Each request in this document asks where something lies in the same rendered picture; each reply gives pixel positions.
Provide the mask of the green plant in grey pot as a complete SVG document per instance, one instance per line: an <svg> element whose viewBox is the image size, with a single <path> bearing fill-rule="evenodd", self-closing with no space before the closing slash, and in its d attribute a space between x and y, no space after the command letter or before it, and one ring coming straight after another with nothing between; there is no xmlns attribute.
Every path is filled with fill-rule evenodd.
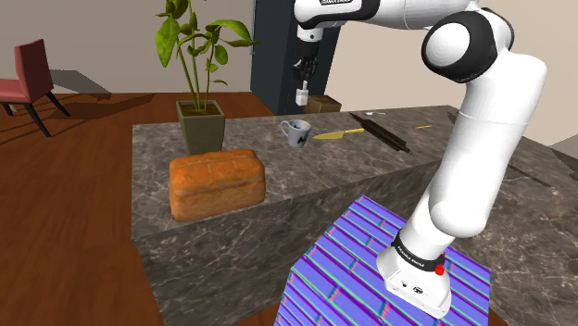
<svg viewBox="0 0 578 326"><path fill-rule="evenodd" d="M251 47L258 42L243 22L218 19L204 29L198 25L191 0L164 0L164 19L156 33L156 50L165 68L173 58L180 60L190 100L176 103L182 135L190 155L220 151L225 114L208 98L210 85L224 84L212 74L229 61L226 47Z"/></svg>

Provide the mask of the yellow knife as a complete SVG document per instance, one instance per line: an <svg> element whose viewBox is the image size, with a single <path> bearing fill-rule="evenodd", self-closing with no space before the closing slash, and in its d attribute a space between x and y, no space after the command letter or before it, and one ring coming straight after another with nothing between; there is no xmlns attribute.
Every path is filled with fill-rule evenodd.
<svg viewBox="0 0 578 326"><path fill-rule="evenodd" d="M318 135L314 136L314 139L317 139L317 140L337 140L337 139L342 139L346 134L362 133L362 132L364 132L363 128L358 128L358 129L353 129L353 130L344 130L344 131L338 131L338 132L326 132L326 133L322 133L322 134L318 134Z"/></svg>

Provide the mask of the brown bread loaf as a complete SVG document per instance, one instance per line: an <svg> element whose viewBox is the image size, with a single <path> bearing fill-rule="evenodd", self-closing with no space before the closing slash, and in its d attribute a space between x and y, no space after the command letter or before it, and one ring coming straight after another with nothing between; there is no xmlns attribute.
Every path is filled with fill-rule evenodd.
<svg viewBox="0 0 578 326"><path fill-rule="evenodd" d="M174 220L211 217L265 199L265 168L249 149L178 157L170 162L170 211Z"/></svg>

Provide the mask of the brown box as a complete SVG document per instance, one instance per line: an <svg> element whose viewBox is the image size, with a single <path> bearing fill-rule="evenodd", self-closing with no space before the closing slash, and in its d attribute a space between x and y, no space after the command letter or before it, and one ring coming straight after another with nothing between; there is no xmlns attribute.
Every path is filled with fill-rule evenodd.
<svg viewBox="0 0 578 326"><path fill-rule="evenodd" d="M308 103L302 107L306 114L339 112L342 105L329 95L311 95Z"/></svg>

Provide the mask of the red chair with dark legs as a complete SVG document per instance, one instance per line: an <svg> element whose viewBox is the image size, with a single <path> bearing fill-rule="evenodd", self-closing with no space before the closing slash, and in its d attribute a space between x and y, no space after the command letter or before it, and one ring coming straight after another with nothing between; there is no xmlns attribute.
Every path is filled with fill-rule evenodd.
<svg viewBox="0 0 578 326"><path fill-rule="evenodd" d="M52 93L54 84L47 62L44 40L38 39L28 44L17 45L14 48L14 55L17 78L15 80L0 79L0 105L8 116L13 115L11 105L24 105L33 122L46 137L50 137L51 134L39 118L33 103L47 96L67 117L70 113Z"/></svg>

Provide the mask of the dark rolling pin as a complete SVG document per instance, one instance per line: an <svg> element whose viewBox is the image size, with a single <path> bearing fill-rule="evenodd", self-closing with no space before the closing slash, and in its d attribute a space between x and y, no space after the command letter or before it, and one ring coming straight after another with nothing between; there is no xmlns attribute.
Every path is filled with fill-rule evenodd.
<svg viewBox="0 0 578 326"><path fill-rule="evenodd" d="M374 122L371 119L363 119L353 113L350 113L349 116L356 120L360 126L378 138L380 141L384 142L385 144L389 145L396 151L403 151L406 153L411 154L411 150L407 148L406 142L399 138L398 136L392 134L390 131L386 130L384 127L381 127L379 124Z"/></svg>

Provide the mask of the white mug with dark inside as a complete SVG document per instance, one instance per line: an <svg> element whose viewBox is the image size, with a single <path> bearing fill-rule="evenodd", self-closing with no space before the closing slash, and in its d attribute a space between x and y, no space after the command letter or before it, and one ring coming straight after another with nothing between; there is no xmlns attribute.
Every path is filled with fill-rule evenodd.
<svg viewBox="0 0 578 326"><path fill-rule="evenodd" d="M302 119L284 120L280 128L287 143L294 148L302 148L311 131L311 125Z"/></svg>

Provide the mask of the dark blue cabinet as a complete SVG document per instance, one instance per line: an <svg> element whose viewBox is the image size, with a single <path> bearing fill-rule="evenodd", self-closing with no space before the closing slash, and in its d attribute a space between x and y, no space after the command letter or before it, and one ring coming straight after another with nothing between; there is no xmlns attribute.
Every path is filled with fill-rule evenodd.
<svg viewBox="0 0 578 326"><path fill-rule="evenodd" d="M293 65L298 60L294 17L295 0L255 0L251 91L275 115L302 112L295 104L297 81Z"/></svg>

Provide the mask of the purple striped robot stand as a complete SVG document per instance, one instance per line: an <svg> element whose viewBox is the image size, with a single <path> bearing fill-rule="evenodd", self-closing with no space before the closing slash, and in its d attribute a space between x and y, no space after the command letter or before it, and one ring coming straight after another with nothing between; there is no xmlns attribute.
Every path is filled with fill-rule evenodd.
<svg viewBox="0 0 578 326"><path fill-rule="evenodd" d="M405 223L359 196L290 269L274 326L488 326L491 271L453 248L442 319L386 290L376 258Z"/></svg>

